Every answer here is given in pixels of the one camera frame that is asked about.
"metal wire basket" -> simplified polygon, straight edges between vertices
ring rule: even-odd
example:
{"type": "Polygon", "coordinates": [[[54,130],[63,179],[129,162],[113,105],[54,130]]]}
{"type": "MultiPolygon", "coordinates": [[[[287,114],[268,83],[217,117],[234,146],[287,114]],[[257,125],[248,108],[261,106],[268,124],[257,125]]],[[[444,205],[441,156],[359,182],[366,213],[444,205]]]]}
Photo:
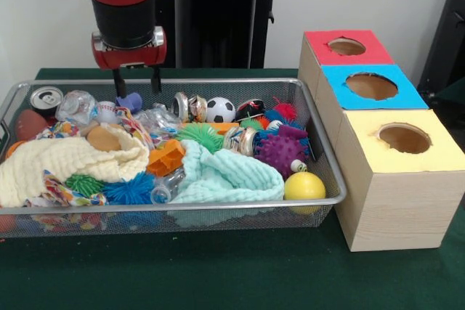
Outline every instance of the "metal wire basket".
{"type": "MultiPolygon", "coordinates": [[[[63,93],[79,89],[97,100],[114,100],[112,81],[29,81],[14,86],[0,108],[3,140],[1,158],[16,142],[15,121],[19,113],[30,108],[31,94],[42,86],[56,86],[63,93]]],[[[283,227],[317,227],[333,205],[346,196],[346,187],[307,86],[292,78],[258,79],[169,79],[163,81],[163,93],[153,95],[149,80],[127,82],[128,93],[136,91],[144,108],[154,102],[171,104],[178,91],[199,94],[207,99],[224,96],[235,105],[248,99],[262,99],[273,106],[277,97],[292,103],[297,122],[306,128],[312,146],[309,171],[326,186],[326,199],[265,201],[255,203],[110,205],[63,208],[2,208],[0,237],[40,237],[87,234],[126,234],[132,232],[179,232],[227,229],[264,229],[283,227]]]]}

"red robot arm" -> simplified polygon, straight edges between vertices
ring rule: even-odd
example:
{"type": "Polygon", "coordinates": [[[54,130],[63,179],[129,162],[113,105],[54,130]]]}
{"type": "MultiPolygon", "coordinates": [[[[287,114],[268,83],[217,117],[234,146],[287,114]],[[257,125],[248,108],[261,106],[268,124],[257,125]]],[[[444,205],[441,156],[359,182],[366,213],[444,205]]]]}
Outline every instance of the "red robot arm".
{"type": "Polygon", "coordinates": [[[116,92],[126,96],[121,67],[152,67],[154,92],[161,90],[158,68],[166,57],[163,28],[155,26],[155,0],[92,0],[98,33],[92,51],[102,69],[112,70],[116,92]]]}

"yellow box top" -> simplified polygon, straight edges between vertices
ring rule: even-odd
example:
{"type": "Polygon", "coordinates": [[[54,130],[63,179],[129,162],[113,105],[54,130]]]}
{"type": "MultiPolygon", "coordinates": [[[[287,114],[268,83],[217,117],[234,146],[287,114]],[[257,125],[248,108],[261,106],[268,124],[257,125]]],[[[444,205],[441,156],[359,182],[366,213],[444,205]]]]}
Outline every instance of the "yellow box top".
{"type": "Polygon", "coordinates": [[[432,110],[351,110],[345,115],[374,173],[465,170],[465,154],[432,110]]]}

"green table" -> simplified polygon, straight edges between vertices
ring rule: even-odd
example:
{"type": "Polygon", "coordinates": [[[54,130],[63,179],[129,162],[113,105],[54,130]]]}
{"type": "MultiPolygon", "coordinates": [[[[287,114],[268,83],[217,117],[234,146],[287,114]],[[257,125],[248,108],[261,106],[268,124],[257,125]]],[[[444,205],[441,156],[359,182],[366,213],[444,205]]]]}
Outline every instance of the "green table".
{"type": "MultiPolygon", "coordinates": [[[[296,75],[163,76],[225,73],[296,75]]],[[[464,227],[459,208],[440,249],[371,253],[349,252],[334,212],[317,229],[7,240],[0,309],[465,309],[464,227]]]]}

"soccer ball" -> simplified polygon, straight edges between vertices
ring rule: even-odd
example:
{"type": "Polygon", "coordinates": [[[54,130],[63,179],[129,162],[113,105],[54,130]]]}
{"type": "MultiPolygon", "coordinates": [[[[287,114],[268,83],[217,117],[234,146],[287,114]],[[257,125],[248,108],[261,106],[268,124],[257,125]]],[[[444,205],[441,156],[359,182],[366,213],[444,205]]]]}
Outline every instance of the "soccer ball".
{"type": "Polygon", "coordinates": [[[235,108],[230,100],[215,97],[208,101],[206,109],[207,123],[231,123],[235,117],[235,108]]]}

